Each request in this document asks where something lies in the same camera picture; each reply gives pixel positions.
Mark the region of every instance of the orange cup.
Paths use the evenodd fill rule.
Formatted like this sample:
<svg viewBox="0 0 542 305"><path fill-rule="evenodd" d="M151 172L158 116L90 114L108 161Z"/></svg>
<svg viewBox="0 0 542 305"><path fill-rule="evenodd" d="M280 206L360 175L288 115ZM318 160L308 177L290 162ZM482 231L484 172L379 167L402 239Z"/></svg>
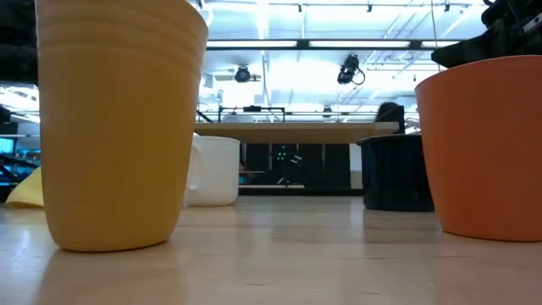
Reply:
<svg viewBox="0 0 542 305"><path fill-rule="evenodd" d="M542 56L448 69L417 88L423 150L445 231L542 241Z"/></svg>

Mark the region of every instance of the desk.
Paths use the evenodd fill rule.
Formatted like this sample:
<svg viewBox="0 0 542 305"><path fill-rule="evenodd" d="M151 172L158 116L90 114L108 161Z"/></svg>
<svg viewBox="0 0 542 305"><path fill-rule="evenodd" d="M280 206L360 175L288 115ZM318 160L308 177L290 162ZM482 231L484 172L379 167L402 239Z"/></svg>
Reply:
<svg viewBox="0 0 542 305"><path fill-rule="evenodd" d="M245 143L348 144L390 135L397 123L196 123L200 136L223 136Z"/></svg>
<svg viewBox="0 0 542 305"><path fill-rule="evenodd" d="M184 208L169 242L129 252L59 251L42 210L0 208L0 229L2 305L542 300L541 243L450 236L434 213L370 211L359 197L240 197L233 207Z"/></svg>

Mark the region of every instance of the yellow cup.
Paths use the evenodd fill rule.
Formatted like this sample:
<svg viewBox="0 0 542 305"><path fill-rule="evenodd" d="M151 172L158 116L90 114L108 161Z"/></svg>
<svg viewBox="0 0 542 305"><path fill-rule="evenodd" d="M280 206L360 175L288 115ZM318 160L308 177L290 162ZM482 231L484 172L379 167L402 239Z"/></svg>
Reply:
<svg viewBox="0 0 542 305"><path fill-rule="evenodd" d="M204 20L185 0L36 0L36 13L53 239L85 252L167 240L183 202Z"/></svg>

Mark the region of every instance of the ceiling beam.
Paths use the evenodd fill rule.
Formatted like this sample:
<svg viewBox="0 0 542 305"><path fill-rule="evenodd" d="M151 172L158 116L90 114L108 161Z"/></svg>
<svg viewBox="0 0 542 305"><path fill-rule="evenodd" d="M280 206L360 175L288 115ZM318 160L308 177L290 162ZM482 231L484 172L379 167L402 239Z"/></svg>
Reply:
<svg viewBox="0 0 542 305"><path fill-rule="evenodd" d="M459 40L438 40L439 47L461 42ZM255 39L255 40L211 40L208 51L316 51L316 50L357 50L357 51L434 51L434 40L421 39Z"/></svg>

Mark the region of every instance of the yellow cloth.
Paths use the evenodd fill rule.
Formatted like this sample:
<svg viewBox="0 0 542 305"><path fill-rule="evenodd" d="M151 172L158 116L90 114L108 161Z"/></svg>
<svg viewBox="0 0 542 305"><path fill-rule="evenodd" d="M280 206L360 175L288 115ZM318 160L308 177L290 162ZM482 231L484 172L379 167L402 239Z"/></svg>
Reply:
<svg viewBox="0 0 542 305"><path fill-rule="evenodd" d="M41 167L16 186L6 201L11 208L43 208L43 190L41 188Z"/></svg>

